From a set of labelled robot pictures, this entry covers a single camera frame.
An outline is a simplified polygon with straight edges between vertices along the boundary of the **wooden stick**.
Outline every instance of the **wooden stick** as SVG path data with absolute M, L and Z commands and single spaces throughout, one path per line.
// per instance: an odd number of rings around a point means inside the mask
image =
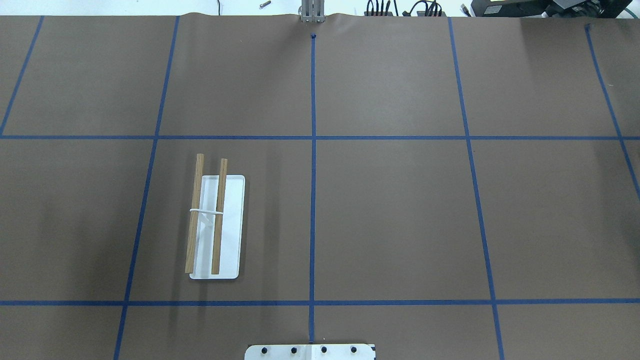
M 202 188 L 202 170 L 204 168 L 204 154 L 196 154 L 196 173 L 193 177 L 193 194 L 191 195 L 191 208 L 200 208 L 200 190 Z M 187 262 L 184 272 L 193 272 L 193 263 L 196 257 L 196 233 L 198 232 L 198 216 L 200 213 L 192 211 L 189 214 L 189 237 L 187 238 Z
M 218 178 L 218 200 L 216 211 L 225 211 L 225 189 L 227 188 L 227 159 L 220 160 L 220 177 Z M 213 231 L 213 259 L 211 261 L 211 273 L 220 274 L 220 249 L 222 241 L 222 216 L 216 215 L 216 223 Z

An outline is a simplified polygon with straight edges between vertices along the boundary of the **black cable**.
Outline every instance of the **black cable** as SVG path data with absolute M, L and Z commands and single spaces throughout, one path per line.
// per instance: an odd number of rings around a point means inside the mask
M 632 17 L 632 18 L 634 18 L 634 19 L 637 19 L 637 18 L 638 18 L 638 16 L 637 16 L 636 14 L 634 14 L 634 12 L 633 12 L 633 11 L 631 11 L 631 10 L 629 10 L 629 9 L 627 9 L 627 8 L 625 8 L 625 11 L 626 11 L 629 15 L 631 15 L 631 17 Z
M 434 16 L 435 14 L 435 8 L 436 8 L 436 2 L 435 0 L 431 3 L 431 6 L 429 6 L 429 10 L 424 14 L 424 16 Z
M 442 16 L 442 6 L 440 6 L 440 4 L 436 2 L 436 0 L 433 0 L 432 6 L 433 6 L 433 13 L 431 14 L 431 16 L 433 17 Z
M 460 5 L 460 11 L 462 11 L 462 13 L 464 13 L 467 17 L 471 17 L 471 13 L 469 13 L 469 9 L 467 9 L 466 5 Z
M 416 5 L 423 3 L 424 4 L 424 12 L 426 13 L 429 10 L 429 4 L 431 1 L 426 1 L 426 0 L 418 0 L 418 2 L 416 2 L 415 4 L 413 4 L 413 6 L 411 7 L 411 10 L 409 10 L 409 12 L 402 12 L 403 16 L 411 16 L 411 13 L 413 12 L 413 9 L 415 9 Z

